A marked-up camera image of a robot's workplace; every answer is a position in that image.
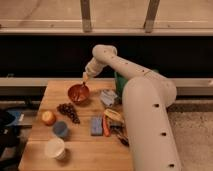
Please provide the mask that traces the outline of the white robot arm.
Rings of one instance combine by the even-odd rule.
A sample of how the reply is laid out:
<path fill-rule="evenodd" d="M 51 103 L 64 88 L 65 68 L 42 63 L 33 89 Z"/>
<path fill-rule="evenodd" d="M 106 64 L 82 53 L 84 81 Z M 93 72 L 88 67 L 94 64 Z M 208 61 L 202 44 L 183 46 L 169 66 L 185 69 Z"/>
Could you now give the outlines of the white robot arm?
<path fill-rule="evenodd" d="M 112 45 L 96 45 L 85 67 L 90 78 L 106 66 L 127 79 L 122 105 L 134 171 L 182 171 L 167 108 L 174 103 L 174 82 L 159 73 L 121 58 Z"/>

